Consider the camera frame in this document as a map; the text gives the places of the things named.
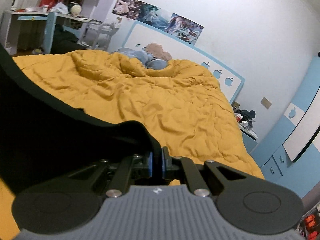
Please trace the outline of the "beige wall switch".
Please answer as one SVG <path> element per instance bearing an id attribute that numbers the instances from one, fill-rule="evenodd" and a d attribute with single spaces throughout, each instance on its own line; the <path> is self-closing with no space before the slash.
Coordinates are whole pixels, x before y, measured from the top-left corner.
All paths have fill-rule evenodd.
<path id="1" fill-rule="evenodd" d="M 267 98 L 263 97 L 261 102 L 260 102 L 266 109 L 269 109 L 272 105 L 272 103 L 267 100 Z"/>

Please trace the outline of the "blue wooden chair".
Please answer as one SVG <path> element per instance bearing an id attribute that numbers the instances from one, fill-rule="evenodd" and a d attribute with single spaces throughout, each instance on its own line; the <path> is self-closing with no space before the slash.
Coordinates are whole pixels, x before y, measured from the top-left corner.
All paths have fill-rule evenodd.
<path id="1" fill-rule="evenodd" d="M 63 14 L 57 14 L 54 12 L 18 12 L 17 13 L 17 20 L 18 21 L 45 21 L 46 26 L 44 29 L 44 35 L 43 35 L 43 43 L 42 43 L 42 48 L 43 48 L 43 53 L 44 54 L 50 54 L 51 48 L 52 48 L 52 42 L 54 38 L 54 31 L 55 31 L 55 25 L 57 18 L 62 18 L 63 22 L 61 25 L 63 27 L 66 27 L 67 29 L 71 29 L 71 32 L 79 36 L 79 31 L 75 30 L 71 27 L 68 27 L 66 25 L 66 21 L 76 21 L 80 23 L 85 23 L 85 20 L 82 20 L 81 18 L 78 17 L 73 17 L 71 15 L 63 15 Z"/>

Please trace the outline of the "blue white wardrobe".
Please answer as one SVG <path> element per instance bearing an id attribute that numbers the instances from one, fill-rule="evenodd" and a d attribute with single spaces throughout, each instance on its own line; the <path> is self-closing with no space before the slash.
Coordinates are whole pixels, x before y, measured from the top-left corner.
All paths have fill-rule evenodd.
<path id="1" fill-rule="evenodd" d="M 319 57 L 314 57 L 286 111 L 252 151 L 264 178 L 300 198 L 319 183 Z"/>

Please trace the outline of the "black long-sleeve sweater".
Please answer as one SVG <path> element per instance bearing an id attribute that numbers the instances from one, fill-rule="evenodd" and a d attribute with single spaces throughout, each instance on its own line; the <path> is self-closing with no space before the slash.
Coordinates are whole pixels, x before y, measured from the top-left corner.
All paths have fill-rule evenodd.
<path id="1" fill-rule="evenodd" d="M 1 179 L 14 193 L 101 160 L 152 157 L 163 174 L 159 142 L 137 121 L 111 124 L 50 95 L 1 49 Z"/>

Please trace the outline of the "brown plush toy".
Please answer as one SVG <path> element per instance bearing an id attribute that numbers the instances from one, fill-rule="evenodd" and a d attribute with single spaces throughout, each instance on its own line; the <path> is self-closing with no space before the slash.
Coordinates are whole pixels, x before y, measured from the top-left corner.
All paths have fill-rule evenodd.
<path id="1" fill-rule="evenodd" d="M 156 43 L 150 43 L 146 46 L 145 51 L 152 54 L 153 57 L 164 61 L 170 61 L 172 56 L 169 52 L 164 51 L 163 47 Z"/>

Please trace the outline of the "blue white bed headboard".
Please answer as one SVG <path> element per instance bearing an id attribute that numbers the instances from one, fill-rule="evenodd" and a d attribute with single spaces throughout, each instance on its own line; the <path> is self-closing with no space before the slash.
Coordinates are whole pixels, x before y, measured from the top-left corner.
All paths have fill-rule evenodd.
<path id="1" fill-rule="evenodd" d="M 125 48 L 142 49 L 156 43 L 175 60 L 190 60 L 208 69 L 220 83 L 220 89 L 232 103 L 242 89 L 245 79 L 215 57 L 164 31 L 141 22 L 134 22 L 122 44 Z"/>

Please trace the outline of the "blue grey pillow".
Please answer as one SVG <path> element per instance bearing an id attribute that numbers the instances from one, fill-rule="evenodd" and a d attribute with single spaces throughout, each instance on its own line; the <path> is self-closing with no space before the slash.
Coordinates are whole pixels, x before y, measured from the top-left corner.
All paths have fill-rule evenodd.
<path id="1" fill-rule="evenodd" d="M 118 53 L 128 56 L 129 58 L 138 59 L 146 68 L 154 70 L 164 69 L 168 62 L 162 59 L 155 58 L 151 53 L 144 50 L 132 50 L 129 48 L 120 48 Z"/>

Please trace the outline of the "mustard yellow quilt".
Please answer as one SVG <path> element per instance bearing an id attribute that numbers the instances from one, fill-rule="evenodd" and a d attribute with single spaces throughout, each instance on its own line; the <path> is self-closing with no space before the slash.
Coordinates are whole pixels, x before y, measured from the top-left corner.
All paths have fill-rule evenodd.
<path id="1" fill-rule="evenodd" d="M 11 58 L 33 83 L 73 108 L 111 124 L 140 122 L 172 155 L 198 164 L 213 159 L 263 177 L 218 80 L 201 65 L 171 60 L 153 70 L 98 50 Z M 11 214 L 15 195 L 1 179 L 1 239 L 19 232 Z"/>

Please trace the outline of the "cluttered bedside table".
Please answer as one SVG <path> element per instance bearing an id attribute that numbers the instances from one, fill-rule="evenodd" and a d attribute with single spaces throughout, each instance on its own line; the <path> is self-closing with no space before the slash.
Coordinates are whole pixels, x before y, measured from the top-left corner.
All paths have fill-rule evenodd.
<path id="1" fill-rule="evenodd" d="M 242 140 L 247 153 L 251 153 L 258 144 L 258 136 L 253 131 L 256 112 L 254 110 L 240 109 L 240 104 L 234 101 L 232 103 L 234 116 L 242 132 Z"/>

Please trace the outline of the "anime wall posters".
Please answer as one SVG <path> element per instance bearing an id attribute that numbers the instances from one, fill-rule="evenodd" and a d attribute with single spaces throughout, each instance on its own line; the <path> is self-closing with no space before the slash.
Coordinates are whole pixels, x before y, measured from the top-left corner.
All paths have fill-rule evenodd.
<path id="1" fill-rule="evenodd" d="M 179 14 L 139 0 L 117 0 L 112 13 L 148 24 L 194 45 L 203 26 Z"/>

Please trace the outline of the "white blue desk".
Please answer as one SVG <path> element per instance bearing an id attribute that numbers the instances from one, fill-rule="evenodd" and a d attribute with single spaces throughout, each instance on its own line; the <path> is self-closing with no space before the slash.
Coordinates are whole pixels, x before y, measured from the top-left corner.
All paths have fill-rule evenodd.
<path id="1" fill-rule="evenodd" d="M 41 46 L 46 26 L 45 21 L 18 21 L 17 13 L 5 11 L 1 20 L 1 45 L 10 55 L 16 54 L 19 46 L 27 48 Z M 63 19 L 58 17 L 56 23 L 61 24 L 62 22 Z M 73 21 L 67 20 L 66 25 L 70 27 L 71 22 Z"/>

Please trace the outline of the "grey metal rack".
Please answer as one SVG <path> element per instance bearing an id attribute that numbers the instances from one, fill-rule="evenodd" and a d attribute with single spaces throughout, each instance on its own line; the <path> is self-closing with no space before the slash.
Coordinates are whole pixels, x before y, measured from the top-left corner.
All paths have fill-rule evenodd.
<path id="1" fill-rule="evenodd" d="M 117 30 L 113 24 L 90 20 L 79 38 L 79 44 L 87 49 L 107 51 Z"/>

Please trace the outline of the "cream round ball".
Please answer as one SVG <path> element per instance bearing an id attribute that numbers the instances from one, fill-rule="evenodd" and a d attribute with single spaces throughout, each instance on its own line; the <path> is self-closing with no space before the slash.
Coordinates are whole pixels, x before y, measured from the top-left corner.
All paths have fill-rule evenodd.
<path id="1" fill-rule="evenodd" d="M 78 17 L 82 11 L 82 7 L 78 4 L 75 4 L 71 7 L 70 13 L 72 17 Z"/>

